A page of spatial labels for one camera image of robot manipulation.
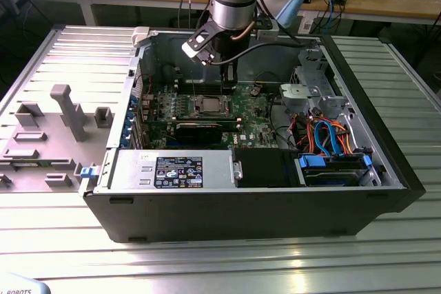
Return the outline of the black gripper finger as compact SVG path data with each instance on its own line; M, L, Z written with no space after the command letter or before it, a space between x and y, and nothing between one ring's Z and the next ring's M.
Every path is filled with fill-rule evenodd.
M232 61L220 67L220 86L222 94L229 95L236 89L238 82L238 62Z

